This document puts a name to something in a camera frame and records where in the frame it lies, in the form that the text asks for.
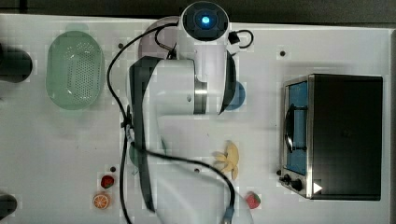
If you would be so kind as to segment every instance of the small red ball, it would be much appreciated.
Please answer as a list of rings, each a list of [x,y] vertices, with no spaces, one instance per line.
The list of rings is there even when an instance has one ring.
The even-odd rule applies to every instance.
[[[114,185],[114,178],[111,175],[105,175],[102,177],[102,181],[100,183],[100,185],[102,186],[102,188],[104,189],[108,189],[111,186]]]

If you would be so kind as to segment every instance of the green basket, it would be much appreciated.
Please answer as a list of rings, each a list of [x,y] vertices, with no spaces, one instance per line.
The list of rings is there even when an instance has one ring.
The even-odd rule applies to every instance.
[[[59,35],[49,48],[46,89],[51,101],[66,110],[92,104],[104,84],[105,59],[86,33]]]

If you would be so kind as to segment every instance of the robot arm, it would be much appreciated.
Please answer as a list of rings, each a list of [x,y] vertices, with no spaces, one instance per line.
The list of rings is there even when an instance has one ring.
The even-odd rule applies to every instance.
[[[143,57],[127,79],[137,147],[163,153],[158,118],[169,115],[220,114],[233,99],[236,77],[227,53],[229,23],[219,6],[198,2],[180,17],[178,60]],[[146,206],[167,223],[219,223],[228,189],[215,178],[142,153],[138,160]],[[239,196],[233,223],[253,223]]]

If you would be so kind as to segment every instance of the black toaster oven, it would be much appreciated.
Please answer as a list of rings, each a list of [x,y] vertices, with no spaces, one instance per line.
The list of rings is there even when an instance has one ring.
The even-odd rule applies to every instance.
[[[379,201],[382,86],[322,74],[286,82],[281,184],[313,200]]]

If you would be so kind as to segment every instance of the white table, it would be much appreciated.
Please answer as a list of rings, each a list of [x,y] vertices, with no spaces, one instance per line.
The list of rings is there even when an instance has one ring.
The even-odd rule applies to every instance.
[[[0,190],[19,201],[14,215],[0,223],[125,223],[119,190],[113,205],[92,207],[100,178],[120,167],[120,114],[108,88],[88,109],[63,111],[46,94],[48,49],[70,23],[84,23],[102,47],[108,66],[118,44],[141,34],[153,21],[0,15],[0,43],[27,51],[33,74],[22,83],[0,82]],[[218,118],[164,118],[164,139],[173,153],[212,162],[226,140],[240,150],[234,181],[244,196],[262,196],[252,211],[255,223],[389,223],[390,183],[390,34],[387,29],[233,23],[250,29],[254,45],[235,57],[247,99],[238,111]],[[112,83],[127,105],[124,80],[136,60],[130,47],[115,64]],[[286,51],[285,57],[279,52]],[[280,96],[285,80],[311,73],[381,75],[384,78],[384,137],[380,202],[308,201],[277,182],[280,148]],[[137,224],[160,223],[143,204],[138,175],[128,161],[127,204]]]

